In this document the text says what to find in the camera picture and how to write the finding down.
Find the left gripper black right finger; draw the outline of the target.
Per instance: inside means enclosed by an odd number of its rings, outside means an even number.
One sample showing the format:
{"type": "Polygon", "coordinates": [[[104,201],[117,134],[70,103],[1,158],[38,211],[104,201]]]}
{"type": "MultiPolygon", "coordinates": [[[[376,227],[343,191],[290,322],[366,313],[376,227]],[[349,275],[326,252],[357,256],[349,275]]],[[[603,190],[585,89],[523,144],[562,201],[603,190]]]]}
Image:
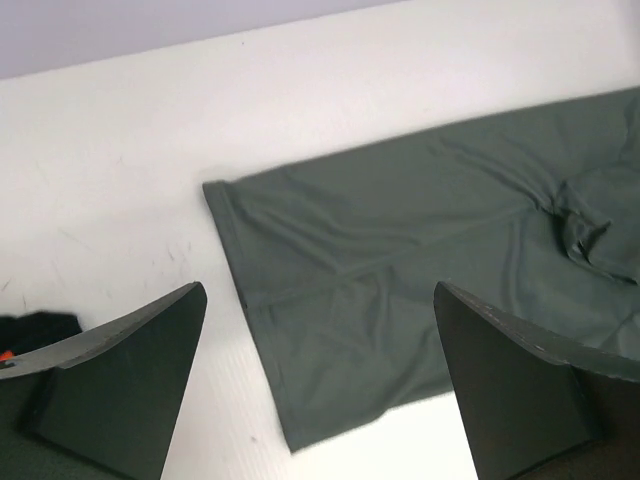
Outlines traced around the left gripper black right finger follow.
{"type": "Polygon", "coordinates": [[[636,479],[639,364],[440,282],[434,310],[481,479],[636,479]]]}

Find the grey t shirt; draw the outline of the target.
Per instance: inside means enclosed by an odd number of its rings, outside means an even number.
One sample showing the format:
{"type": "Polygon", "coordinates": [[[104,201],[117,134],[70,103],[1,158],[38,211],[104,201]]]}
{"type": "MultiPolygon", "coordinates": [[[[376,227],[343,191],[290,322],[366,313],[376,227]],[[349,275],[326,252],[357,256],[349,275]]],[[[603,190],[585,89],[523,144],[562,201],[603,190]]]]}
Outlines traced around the grey t shirt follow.
{"type": "Polygon", "coordinates": [[[203,186],[288,449],[451,388],[447,282],[639,356],[639,92],[449,124],[203,186]]]}

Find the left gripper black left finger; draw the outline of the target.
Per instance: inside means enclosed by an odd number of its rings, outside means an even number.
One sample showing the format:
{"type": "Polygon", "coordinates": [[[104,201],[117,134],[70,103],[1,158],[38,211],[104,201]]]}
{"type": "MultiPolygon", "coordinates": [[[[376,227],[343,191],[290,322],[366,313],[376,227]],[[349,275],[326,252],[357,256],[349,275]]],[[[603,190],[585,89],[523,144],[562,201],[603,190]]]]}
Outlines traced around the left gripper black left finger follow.
{"type": "Polygon", "coordinates": [[[57,343],[1,361],[5,479],[158,479],[207,306],[186,284],[57,343]]]}

